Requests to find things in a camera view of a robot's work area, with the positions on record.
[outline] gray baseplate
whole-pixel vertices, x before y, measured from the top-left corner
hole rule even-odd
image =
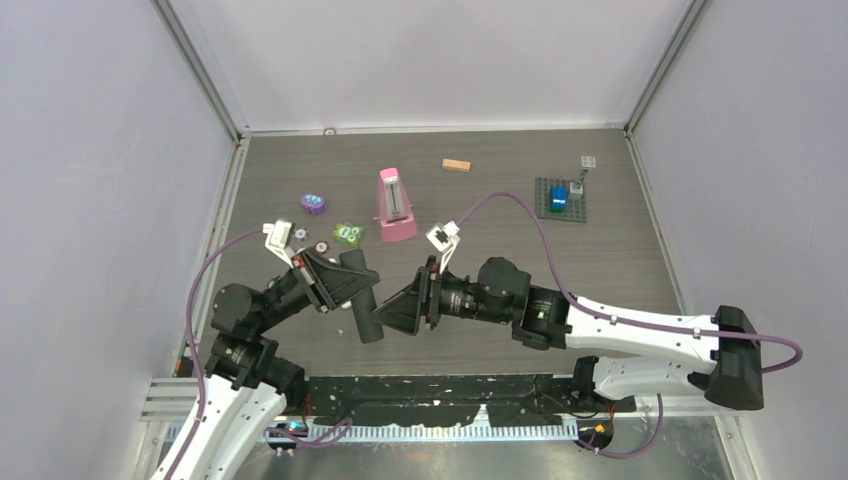
[[[563,220],[566,222],[586,223],[586,183],[583,183],[583,196],[579,200],[568,200],[564,212],[552,212],[551,187],[561,185],[568,190],[568,182],[577,180],[562,180],[559,178],[536,178],[536,216],[539,218],[550,218],[551,220]]]

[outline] blue block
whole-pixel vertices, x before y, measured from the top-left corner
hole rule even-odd
[[[568,202],[568,192],[562,185],[554,185],[551,187],[551,205],[552,212],[564,212],[566,203]]]

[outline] gray wood-grain surface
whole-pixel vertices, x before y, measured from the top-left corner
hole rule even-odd
[[[533,204],[537,176],[575,178],[581,155],[598,167],[586,182],[586,224],[543,220],[555,258],[570,290],[612,305],[677,313],[668,272],[624,137],[617,130],[418,133],[256,137],[250,142],[228,237],[273,222],[293,220],[309,230],[307,244],[330,242],[329,256],[345,247],[332,232],[339,222],[366,227],[362,248],[380,273],[378,304],[407,285],[435,249],[424,231],[457,220],[488,193],[508,190]],[[446,171],[443,158],[472,162],[470,173]],[[380,242],[373,221],[378,172],[397,167],[414,205],[419,235],[406,242]],[[327,213],[306,214],[301,195],[323,195]],[[476,279],[480,265],[504,256],[555,287],[533,222],[511,200],[495,199],[460,232],[462,242],[450,270]],[[243,283],[262,289],[284,264],[262,246],[260,235],[222,257],[216,286]],[[204,359],[215,331],[202,335]],[[540,352],[510,339],[510,329],[443,317],[433,331],[423,325],[410,337],[385,329],[380,342],[359,343],[353,314],[328,315],[308,308],[266,334],[280,342],[278,355],[312,375],[570,373],[589,352]]]

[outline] black cable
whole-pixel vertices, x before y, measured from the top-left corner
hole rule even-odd
[[[552,397],[552,396],[548,395],[548,394],[547,394],[547,393],[545,393],[545,392],[539,392],[539,393],[541,393],[542,395],[544,395],[544,396],[548,397],[548,398],[549,398],[552,402],[556,403],[556,404],[557,404],[557,405],[559,405],[559,406],[560,406],[563,410],[565,410],[565,413],[567,413],[568,415],[571,415],[571,416],[572,416],[572,417],[574,417],[574,418],[579,418],[579,419],[581,419],[581,420],[589,420],[590,418],[595,418],[595,417],[596,417],[599,413],[601,413],[601,410],[595,409],[595,413],[593,413],[593,414],[591,414],[591,415],[577,415],[576,413],[574,413],[574,410],[573,410],[571,407],[567,407],[567,406],[563,405],[563,404],[562,404],[562,402],[560,402],[559,400],[555,399],[554,397]]]

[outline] small white object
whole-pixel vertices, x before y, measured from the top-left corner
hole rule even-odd
[[[427,231],[427,240],[430,240],[430,243],[441,253],[439,273],[444,273],[445,269],[448,268],[448,262],[459,245],[458,233],[459,227],[455,222],[448,222],[446,225],[437,223]]]
[[[583,196],[583,184],[580,182],[568,182],[568,199],[579,200]]]
[[[291,259],[294,256],[294,251],[289,247],[292,227],[294,227],[294,224],[283,219],[278,219],[273,224],[266,223],[262,225],[262,232],[267,235],[265,237],[265,248],[279,257],[280,260],[286,262],[289,268],[294,268]]]

